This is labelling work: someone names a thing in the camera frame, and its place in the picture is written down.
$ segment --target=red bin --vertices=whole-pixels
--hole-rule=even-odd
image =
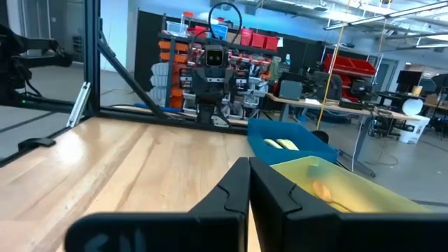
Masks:
[[[206,38],[207,33],[206,33],[206,32],[203,32],[203,31],[205,31],[205,30],[207,30],[206,27],[202,27],[202,26],[199,26],[199,25],[196,25],[196,26],[193,27],[193,28],[188,28],[188,31],[191,33],[192,36],[196,36],[197,34],[199,34],[200,32],[202,32],[202,34],[200,34],[200,35],[198,36],[198,38],[201,38],[201,39],[205,39],[205,38]]]
[[[253,31],[251,29],[243,28],[241,29],[241,44],[243,46],[250,46],[252,41]]]
[[[251,46],[254,48],[264,48],[265,47],[265,35],[261,34],[252,34],[252,43]]]
[[[266,36],[265,49],[277,51],[277,45],[279,44],[279,38]]]

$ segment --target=translucent yellow container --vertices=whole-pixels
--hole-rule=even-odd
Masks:
[[[338,211],[428,213],[427,208],[319,157],[272,165],[309,194]]]

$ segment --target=banana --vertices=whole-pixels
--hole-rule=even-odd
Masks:
[[[292,150],[292,151],[298,151],[299,148],[297,148],[297,146],[291,141],[291,140],[287,140],[287,139],[277,139],[276,140],[277,143],[280,144],[280,146],[288,149],[288,150]]]
[[[269,146],[274,147],[274,148],[283,148],[283,147],[281,147],[278,143],[274,142],[274,141],[271,140],[271,139],[265,139],[265,143],[266,143],[267,145],[269,145]]]

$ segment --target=workbench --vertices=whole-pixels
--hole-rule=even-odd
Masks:
[[[246,136],[101,118],[55,140],[0,169],[0,251],[63,251],[70,224],[95,212],[188,211],[253,156]]]
[[[362,153],[365,152],[364,151],[364,147],[366,145],[365,140],[367,139],[366,136],[368,135],[369,126],[372,122],[371,115],[378,116],[378,113],[376,111],[370,112],[366,109],[357,110],[357,109],[352,109],[352,108],[342,108],[342,107],[338,106],[339,102],[334,101],[334,100],[329,100],[328,104],[322,105],[322,104],[313,104],[313,103],[306,102],[305,99],[301,99],[299,101],[282,99],[282,98],[275,97],[272,93],[268,93],[267,96],[272,101],[280,102],[283,104],[283,108],[282,108],[281,115],[279,118],[280,121],[287,121],[287,119],[289,117],[289,107],[291,105],[306,108],[306,109],[322,109],[322,108],[324,108],[326,111],[334,111],[334,112],[340,112],[340,113],[344,113],[344,114],[360,116],[360,127],[362,127],[362,125],[364,125],[364,127],[362,127],[361,131],[358,134],[358,137],[357,137],[358,140],[357,140],[357,144],[355,145],[355,150],[353,152],[353,155],[350,155],[344,151],[342,151],[342,152],[344,154],[347,154],[350,158],[353,159],[353,162],[355,162],[357,164],[356,167],[353,165],[353,169],[359,168],[360,170],[367,172],[372,177],[376,176],[376,174],[370,168],[366,167],[362,162],[359,161],[360,155],[362,155]],[[386,117],[386,118],[392,118],[392,119],[396,119],[396,120],[419,120],[414,116],[396,113],[394,111],[385,111],[385,110],[382,110],[382,111],[387,112],[387,113],[381,114],[381,116]]]

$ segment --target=yellow pole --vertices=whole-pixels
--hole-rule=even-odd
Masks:
[[[347,3],[347,7],[345,8],[345,14],[347,14],[348,11],[349,11],[350,2],[351,2],[351,0],[349,0],[349,2]],[[336,48],[335,48],[335,51],[333,52],[333,56],[332,56],[332,59],[331,59],[330,70],[328,72],[329,75],[328,75],[328,81],[327,81],[327,88],[325,89],[325,95],[323,96],[321,112],[319,113],[319,119],[317,120],[317,126],[316,126],[317,130],[321,126],[323,110],[325,109],[325,103],[327,101],[328,88],[330,87],[331,76],[333,75],[333,67],[335,65],[336,56],[337,56],[337,52],[339,51],[339,47],[340,47],[340,44],[341,44],[342,34],[343,33],[344,33],[344,27],[341,27],[341,32],[339,33],[339,38],[337,39]]]

